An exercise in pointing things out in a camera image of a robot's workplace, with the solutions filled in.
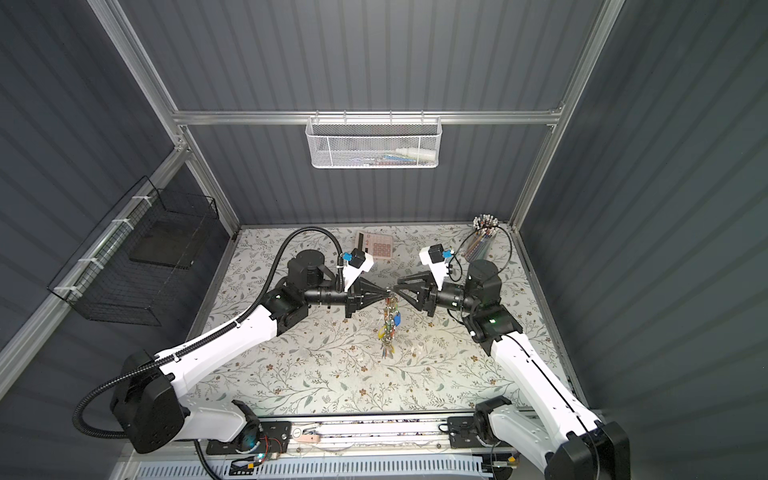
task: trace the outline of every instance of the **floral tablecloth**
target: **floral tablecloth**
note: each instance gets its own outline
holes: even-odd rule
[[[363,276],[390,287],[399,276],[425,269],[419,250],[434,243],[458,248],[469,225],[329,228],[345,251],[354,247],[359,230],[394,237],[391,260],[377,260]],[[206,331],[246,309],[263,285],[280,244],[293,229],[243,230]],[[275,281],[286,274],[286,262],[301,250],[320,250],[332,266],[333,245],[320,233],[297,237],[286,249]],[[499,234],[488,259],[501,266],[508,241]],[[557,353],[520,260],[513,252],[502,272],[502,301],[523,325],[542,359],[565,379]],[[340,306],[314,306],[307,318],[287,333],[262,343],[219,368],[191,395],[204,399],[240,399],[257,415],[328,412],[395,412],[467,409],[497,395],[526,404],[515,383],[470,339],[466,329],[438,308],[428,318],[400,299],[402,322],[397,329],[394,358],[382,358],[377,332],[383,325],[384,302],[351,319]]]

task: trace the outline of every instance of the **ventilation grille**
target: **ventilation grille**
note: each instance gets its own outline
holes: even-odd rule
[[[208,465],[221,478],[323,478],[323,477],[382,477],[388,475],[465,475],[492,477],[482,471],[482,460],[471,455],[388,455],[360,457],[281,458],[267,461],[253,475],[227,475],[229,460],[209,460]],[[142,462],[137,480],[209,478],[197,460],[177,462]]]

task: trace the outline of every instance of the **white wire basket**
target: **white wire basket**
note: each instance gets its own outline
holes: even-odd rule
[[[306,141],[315,168],[434,168],[442,124],[327,124],[310,118]]]

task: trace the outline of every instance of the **gray wall panel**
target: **gray wall panel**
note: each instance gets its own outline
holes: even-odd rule
[[[199,194],[184,168],[168,189]],[[124,359],[182,343],[203,301],[229,237],[220,223],[179,286],[175,318],[162,326],[92,322],[72,312],[43,345],[0,402],[0,461],[3,478],[97,478],[109,476],[121,453],[119,440],[77,432],[71,414],[95,386],[115,377]],[[94,426],[119,429],[102,395],[88,407]]]
[[[0,2],[0,346],[171,149],[86,4]]]
[[[767,19],[628,2],[522,228],[638,478],[764,472]]]
[[[86,2],[0,2],[0,111],[2,347],[91,229],[101,231],[100,219],[173,145]],[[186,168],[168,187],[200,193]],[[125,356],[184,340],[228,241],[216,230],[169,325],[67,315],[0,402],[0,477],[108,477],[122,442],[78,433],[72,410]],[[108,399],[87,417],[114,428]]]
[[[192,127],[245,224],[508,218],[547,127],[444,127],[434,169],[312,167],[304,127]]]
[[[556,108],[598,0],[135,0],[183,110]]]

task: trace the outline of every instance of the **bottle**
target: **bottle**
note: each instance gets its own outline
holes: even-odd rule
[[[400,155],[405,155],[407,157],[414,158],[416,160],[423,160],[423,161],[435,161],[435,157],[437,157],[437,152],[434,150],[429,150],[426,148],[396,148],[395,152],[397,152]]]

